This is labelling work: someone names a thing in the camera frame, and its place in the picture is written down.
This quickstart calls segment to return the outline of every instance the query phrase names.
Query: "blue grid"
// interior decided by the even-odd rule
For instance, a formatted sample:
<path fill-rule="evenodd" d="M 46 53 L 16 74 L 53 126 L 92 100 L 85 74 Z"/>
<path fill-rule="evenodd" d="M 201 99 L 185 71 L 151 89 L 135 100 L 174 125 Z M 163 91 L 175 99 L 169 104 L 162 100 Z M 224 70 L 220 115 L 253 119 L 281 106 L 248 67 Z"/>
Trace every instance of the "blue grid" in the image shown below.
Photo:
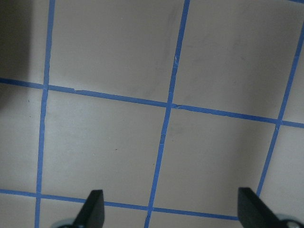
<path fill-rule="evenodd" d="M 289 1 L 304 3 L 304 0 L 289 0 Z M 0 193 L 2 193 L 2 194 L 20 195 L 20 196 L 26 196 L 26 197 L 34 197 L 34 198 L 37 199 L 36 200 L 36 207 L 35 207 L 35 228 L 39 228 L 41 199 L 61 200 L 61 201 L 78 202 L 78 203 L 84 203 L 85 202 L 85 199 L 64 197 L 64 196 L 55 196 L 55 195 L 45 195 L 45 194 L 41 193 L 43 150 L 44 150 L 44 132 L 45 132 L 44 120 L 45 120 L 46 111 L 47 111 L 47 98 L 48 98 L 48 91 L 49 90 L 58 91 L 58 92 L 62 92 L 62 93 L 70 93 L 70 94 L 78 94 L 78 95 L 99 97 L 99 98 L 104 98 L 104 99 L 118 100 L 118 101 L 131 102 L 131 103 L 144 104 L 144 105 L 152 105 L 152 106 L 158 106 L 158 107 L 165 107 L 166 108 L 165 117 L 164 117 L 162 130 L 161 130 L 160 144 L 159 144 L 159 149 L 158 149 L 157 161 L 156 161 L 156 165 L 155 165 L 155 172 L 154 172 L 154 177 L 153 177 L 151 194 L 150 194 L 150 199 L 149 199 L 148 206 L 124 204 L 124 203 L 116 203 L 116 202 L 105 202 L 104 203 L 106 206 L 110 206 L 110 207 L 119 207 L 119 208 L 137 209 L 137 210 L 147 211 L 147 217 L 146 217 L 146 220 L 145 220 L 144 228 L 149 227 L 150 218 L 151 218 L 151 215 L 152 215 L 153 211 L 163 212 L 163 213 L 171 213 L 171 214 L 181 214 L 181 215 L 189 215 L 189 216 L 206 217 L 206 218 L 215 218 L 215 219 L 238 220 L 238 218 L 235 217 L 235 216 L 210 214 L 210 213 L 185 211 L 185 210 L 176 210 L 176 209 L 157 208 L 157 207 L 153 206 L 155 193 L 156 193 L 156 189 L 157 189 L 158 177 L 159 177 L 159 173 L 160 173 L 160 169 L 161 169 L 162 153 L 163 153 L 163 149 L 164 149 L 167 128 L 168 128 L 168 125 L 169 125 L 171 109 L 183 109 L 183 110 L 188 110 L 188 111 L 198 112 L 198 113 L 206 113 L 206 114 L 227 116 L 227 117 L 231 117 L 231 118 L 239 118 L 239 119 L 245 119 L 245 120 L 259 121 L 259 122 L 274 124 L 275 125 L 274 133 L 273 133 L 272 140 L 271 140 L 271 143 L 270 143 L 270 146 L 269 146 L 269 150 L 268 150 L 268 153 L 267 153 L 267 157 L 266 157 L 266 160 L 265 160 L 263 171 L 262 171 L 262 174 L 261 174 L 261 177 L 260 177 L 260 182 L 259 182 L 259 185 L 258 185 L 258 188 L 257 188 L 257 191 L 256 191 L 257 195 L 261 194 L 262 187 L 263 187 L 265 177 L 266 177 L 266 174 L 267 174 L 267 170 L 268 170 L 268 167 L 269 167 L 269 164 L 270 164 L 270 161 L 271 161 L 271 156 L 272 156 L 272 153 L 273 153 L 273 150 L 274 150 L 274 147 L 275 147 L 276 139 L 277 139 L 277 136 L 278 136 L 278 133 L 279 133 L 279 130 L 280 130 L 280 126 L 284 125 L 284 126 L 291 126 L 291 127 L 297 127 L 297 128 L 304 128 L 304 123 L 296 123 L 296 122 L 284 121 L 283 120 L 283 116 L 284 116 L 284 112 L 285 112 L 285 109 L 286 109 L 288 97 L 289 97 L 289 94 L 290 94 L 290 90 L 291 90 L 291 87 L 292 87 L 293 79 L 294 79 L 294 76 L 295 76 L 296 68 L 297 68 L 297 65 L 298 65 L 299 57 L 300 57 L 303 42 L 304 42 L 304 24 L 302 26 L 300 37 L 299 37 L 299 40 L 298 40 L 297 48 L 296 48 L 293 63 L 292 63 L 292 68 L 291 68 L 291 71 L 290 71 L 289 79 L 288 79 L 286 89 L 285 89 L 285 93 L 284 93 L 284 98 L 283 98 L 281 108 L 280 108 L 280 112 L 279 112 L 279 115 L 278 115 L 277 119 L 266 118 L 266 117 L 261 117 L 261 116 L 254 116 L 254 115 L 248 115 L 248 114 L 240 114 L 240 113 L 234 113 L 234 112 L 227 112 L 227 111 L 222 111 L 222 110 L 214 110 L 214 109 L 208 109 L 208 108 L 203 108 L 203 107 L 194 107 L 194 106 L 189 106 L 189 105 L 178 105 L 178 104 L 173 103 L 173 94 L 174 94 L 176 74 L 177 74 L 178 66 L 179 66 L 181 47 L 182 47 L 182 41 L 183 41 L 183 36 L 184 36 L 184 31 L 185 31 L 185 26 L 186 26 L 186 21 L 187 21 L 189 5 L 190 5 L 190 0 L 185 0 L 183 11 L 182 11 L 182 17 L 181 17 L 180 30 L 179 30 L 178 40 L 177 40 L 177 46 L 176 46 L 176 51 L 175 51 L 175 56 L 174 56 L 168 100 L 167 100 L 167 102 L 159 102 L 159 101 L 146 100 L 146 99 L 140 99 L 140 98 L 135 98 L 135 97 L 105 94 L 105 93 L 88 91 L 88 90 L 75 90 L 75 89 L 68 88 L 68 87 L 49 85 L 49 68 L 50 68 L 50 57 L 51 57 L 51 46 L 52 46 L 52 29 L 53 29 L 53 22 L 54 22 L 55 0 L 50 0 L 49 1 L 44 83 L 43 84 L 37 84 L 37 83 L 20 81 L 20 80 L 0 78 L 0 83 L 2 83 L 2 84 L 23 86 L 23 87 L 29 87 L 29 88 L 35 88 L 35 89 L 41 89 L 42 90 L 36 193 L 26 192 L 26 191 L 0 189 Z"/>

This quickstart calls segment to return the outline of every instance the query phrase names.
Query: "metal screw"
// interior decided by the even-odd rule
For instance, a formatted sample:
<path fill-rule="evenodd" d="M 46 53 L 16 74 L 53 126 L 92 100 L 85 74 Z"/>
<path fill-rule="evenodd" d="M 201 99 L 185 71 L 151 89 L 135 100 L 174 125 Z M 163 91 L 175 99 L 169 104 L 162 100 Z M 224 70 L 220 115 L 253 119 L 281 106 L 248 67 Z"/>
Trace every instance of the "metal screw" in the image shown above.
<path fill-rule="evenodd" d="M 288 228 L 300 228 L 299 224 L 292 222 L 292 221 L 287 222 L 287 226 L 288 226 Z"/>

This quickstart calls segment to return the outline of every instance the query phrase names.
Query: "black object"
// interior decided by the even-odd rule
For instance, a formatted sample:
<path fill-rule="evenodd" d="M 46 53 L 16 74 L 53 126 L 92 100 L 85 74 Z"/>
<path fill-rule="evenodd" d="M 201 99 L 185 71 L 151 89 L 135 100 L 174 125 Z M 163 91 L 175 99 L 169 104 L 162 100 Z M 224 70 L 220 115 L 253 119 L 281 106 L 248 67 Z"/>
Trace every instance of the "black object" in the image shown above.
<path fill-rule="evenodd" d="M 244 228 L 304 228 L 295 220 L 279 220 L 250 188 L 238 189 L 237 212 Z"/>
<path fill-rule="evenodd" d="M 93 190 L 82 206 L 72 225 L 59 228 L 102 228 L 105 219 L 104 195 L 102 190 Z"/>

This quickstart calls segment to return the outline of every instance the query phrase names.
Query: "grid square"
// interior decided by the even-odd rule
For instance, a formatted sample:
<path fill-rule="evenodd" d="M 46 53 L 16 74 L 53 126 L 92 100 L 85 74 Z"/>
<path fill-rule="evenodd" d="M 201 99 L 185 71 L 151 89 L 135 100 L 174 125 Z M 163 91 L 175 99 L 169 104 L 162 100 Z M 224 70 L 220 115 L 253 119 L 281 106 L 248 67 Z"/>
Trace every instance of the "grid square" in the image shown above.
<path fill-rule="evenodd" d="M 0 3 L 0 75 L 43 84 L 48 1 Z"/>
<path fill-rule="evenodd" d="M 0 84 L 0 188 L 36 192 L 42 92 Z"/>
<path fill-rule="evenodd" d="M 49 92 L 42 191 L 146 205 L 165 108 Z"/>
<path fill-rule="evenodd" d="M 153 212 L 150 228 L 242 228 L 239 221 Z"/>
<path fill-rule="evenodd" d="M 191 1 L 174 103 L 277 118 L 303 20 L 286 0 Z"/>
<path fill-rule="evenodd" d="M 0 221 L 4 228 L 33 228 L 35 198 L 0 194 Z"/>
<path fill-rule="evenodd" d="M 281 126 L 261 199 L 275 213 L 304 222 L 304 129 Z"/>
<path fill-rule="evenodd" d="M 236 216 L 257 189 L 274 125 L 172 110 L 154 206 Z"/>
<path fill-rule="evenodd" d="M 82 205 L 82 203 L 42 199 L 40 228 L 57 228 L 73 222 Z M 142 228 L 147 214 L 144 210 L 107 206 L 104 210 L 104 228 Z"/>
<path fill-rule="evenodd" d="M 301 52 L 294 81 L 291 87 L 284 120 L 304 123 L 304 51 Z"/>
<path fill-rule="evenodd" d="M 56 3 L 50 84 L 166 101 L 182 0 Z"/>

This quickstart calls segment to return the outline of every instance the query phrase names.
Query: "vertical blue tape strip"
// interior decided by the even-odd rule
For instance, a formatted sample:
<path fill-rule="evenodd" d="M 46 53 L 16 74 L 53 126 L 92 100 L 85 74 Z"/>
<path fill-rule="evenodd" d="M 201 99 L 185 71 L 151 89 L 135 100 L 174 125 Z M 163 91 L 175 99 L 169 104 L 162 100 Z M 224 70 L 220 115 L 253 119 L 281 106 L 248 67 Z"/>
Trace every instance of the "vertical blue tape strip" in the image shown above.
<path fill-rule="evenodd" d="M 42 166 L 43 166 L 43 150 L 44 150 L 44 133 L 45 133 L 45 117 L 47 113 L 48 83 L 49 83 L 49 67 L 51 59 L 52 47 L 52 31 L 54 23 L 55 0 L 49 1 L 48 7 L 48 23 L 47 23 L 47 41 L 46 41 L 46 57 L 44 65 L 44 82 L 41 99 L 40 113 L 40 129 L 39 129 L 39 146 L 38 146 L 38 167 L 37 167 L 37 183 L 36 183 L 36 207 L 35 207 L 35 228 L 39 228 L 40 219 L 40 202 L 41 202 L 41 184 L 42 184 Z"/>
<path fill-rule="evenodd" d="M 162 129 L 161 129 L 160 145 L 158 148 L 154 177 L 153 177 L 149 205 L 148 205 L 148 213 L 147 213 L 147 217 L 146 217 L 146 220 L 144 223 L 144 228 L 149 227 L 150 218 L 151 218 L 151 214 L 153 211 L 154 198 L 155 198 L 155 194 L 156 194 L 157 182 L 158 182 L 158 177 L 159 177 L 161 164 L 162 164 L 161 163 L 162 154 L 163 154 L 164 143 L 165 143 L 165 139 L 166 139 L 166 133 L 167 133 L 168 125 L 169 125 L 169 118 L 170 118 L 170 114 L 171 114 L 171 105 L 173 102 L 176 74 L 177 74 L 177 70 L 178 70 L 178 66 L 179 66 L 179 62 L 180 62 L 181 46 L 182 46 L 182 41 L 184 38 L 189 4 L 190 4 L 190 0 L 185 0 L 183 11 L 182 11 L 182 16 L 181 16 L 181 20 L 180 20 L 180 22 L 181 22 L 180 30 L 179 30 L 179 34 L 178 34 L 178 38 L 177 38 L 176 49 L 175 49 L 175 56 L 174 56 L 174 62 L 173 62 L 173 67 L 172 67 L 171 80 L 170 80 L 170 87 L 169 87 L 169 94 L 168 94 L 168 102 L 167 102 L 167 107 L 166 107 L 165 118 L 164 118 Z"/>
<path fill-rule="evenodd" d="M 275 125 L 275 131 L 274 131 L 274 134 L 273 134 L 272 139 L 271 139 L 270 147 L 269 147 L 268 154 L 267 154 L 267 157 L 266 157 L 266 160 L 265 160 L 265 164 L 264 164 L 264 167 L 263 167 L 260 182 L 259 182 L 257 190 L 256 190 L 256 193 L 257 193 L 258 196 L 261 195 L 261 191 L 262 191 L 264 181 L 265 181 L 265 178 L 266 178 L 266 175 L 267 175 L 268 167 L 269 167 L 269 164 L 270 164 L 271 156 L 272 156 L 273 150 L 275 148 L 276 139 L 277 139 L 277 136 L 279 134 L 280 126 L 283 124 L 282 119 L 283 119 L 284 112 L 285 112 L 285 109 L 286 109 L 286 106 L 287 106 L 287 101 L 288 101 L 288 98 L 289 98 L 291 86 L 292 86 L 292 83 L 293 83 L 293 80 L 294 80 L 294 77 L 295 77 L 296 68 L 298 66 L 299 57 L 300 57 L 302 46 L 303 46 L 303 41 L 304 41 L 304 23 L 302 25 L 302 30 L 301 30 L 298 45 L 297 45 L 297 48 L 296 48 L 296 51 L 295 51 L 293 64 L 292 64 L 292 67 L 291 67 L 291 70 L 290 70 L 290 74 L 289 74 L 288 82 L 287 82 L 287 85 L 286 85 L 282 105 L 281 105 L 281 108 L 280 108 L 280 112 L 279 112 L 279 116 L 278 116 L 278 123 Z"/>

